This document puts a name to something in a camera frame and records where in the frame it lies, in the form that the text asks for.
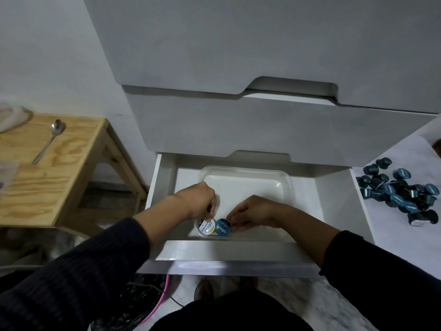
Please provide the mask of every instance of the wooden tabletop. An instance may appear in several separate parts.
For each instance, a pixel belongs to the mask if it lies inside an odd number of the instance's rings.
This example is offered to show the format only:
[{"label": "wooden tabletop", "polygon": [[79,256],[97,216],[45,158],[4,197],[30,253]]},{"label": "wooden tabletop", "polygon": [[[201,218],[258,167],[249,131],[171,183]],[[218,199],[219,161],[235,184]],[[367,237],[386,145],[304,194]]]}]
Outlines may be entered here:
[{"label": "wooden tabletop", "polygon": [[[65,122],[66,129],[32,165],[56,119]],[[0,191],[0,225],[54,226],[107,124],[105,118],[35,113],[26,124],[0,134],[0,161],[19,163],[12,183]]]}]

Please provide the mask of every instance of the hand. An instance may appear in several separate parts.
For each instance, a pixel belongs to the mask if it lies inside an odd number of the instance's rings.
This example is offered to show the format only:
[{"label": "hand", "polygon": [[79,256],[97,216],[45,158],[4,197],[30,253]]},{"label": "hand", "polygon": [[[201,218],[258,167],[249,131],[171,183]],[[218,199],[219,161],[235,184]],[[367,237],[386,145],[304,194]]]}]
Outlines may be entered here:
[{"label": "hand", "polygon": [[187,218],[211,220],[216,208],[214,189],[205,182],[199,182],[174,194],[187,211]]},{"label": "hand", "polygon": [[249,230],[258,225],[279,228],[275,219],[275,210],[280,206],[284,204],[252,195],[236,205],[228,214],[227,219],[234,232]]}]

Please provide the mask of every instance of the person's left hand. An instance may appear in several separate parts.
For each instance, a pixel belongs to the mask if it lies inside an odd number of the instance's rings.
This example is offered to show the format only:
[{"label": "person's left hand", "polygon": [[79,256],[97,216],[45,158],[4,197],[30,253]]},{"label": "person's left hand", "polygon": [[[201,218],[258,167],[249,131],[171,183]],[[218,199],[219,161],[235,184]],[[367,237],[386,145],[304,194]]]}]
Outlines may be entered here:
[{"label": "person's left hand", "polygon": [[174,196],[183,201],[187,209],[187,218],[203,218],[207,221],[213,218],[216,208],[216,195],[214,189],[210,188],[205,182],[199,182],[182,189]]}]

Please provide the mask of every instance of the spoon handle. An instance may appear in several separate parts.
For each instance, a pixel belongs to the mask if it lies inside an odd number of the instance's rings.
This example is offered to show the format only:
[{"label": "spoon handle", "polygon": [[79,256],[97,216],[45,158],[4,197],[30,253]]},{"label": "spoon handle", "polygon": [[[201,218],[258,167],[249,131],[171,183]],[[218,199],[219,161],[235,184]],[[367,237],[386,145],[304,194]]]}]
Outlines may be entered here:
[{"label": "spoon handle", "polygon": [[48,142],[46,143],[45,147],[43,147],[43,149],[40,151],[39,154],[37,154],[37,156],[35,157],[35,159],[32,161],[32,165],[36,165],[37,162],[40,161],[40,159],[45,155],[46,150],[48,149],[49,145],[52,143],[52,140],[54,140],[55,136],[52,136],[51,138],[49,138]]}]

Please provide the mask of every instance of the pile of coffee capsules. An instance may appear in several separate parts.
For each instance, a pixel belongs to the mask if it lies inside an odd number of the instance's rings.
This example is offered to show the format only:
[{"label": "pile of coffee capsules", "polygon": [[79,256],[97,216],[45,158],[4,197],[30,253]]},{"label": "pile of coffee capsules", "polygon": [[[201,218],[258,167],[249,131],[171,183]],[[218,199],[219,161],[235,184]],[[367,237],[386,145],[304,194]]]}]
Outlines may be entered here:
[{"label": "pile of coffee capsules", "polygon": [[363,199],[373,199],[398,208],[407,214],[409,224],[413,226],[438,223],[438,214],[429,208],[435,203],[435,196],[440,194],[439,189],[431,183],[410,185],[407,180],[412,176],[405,168],[394,170],[394,180],[389,181],[380,169],[387,169],[391,164],[392,160],[384,157],[363,167],[365,175],[357,177]]}]

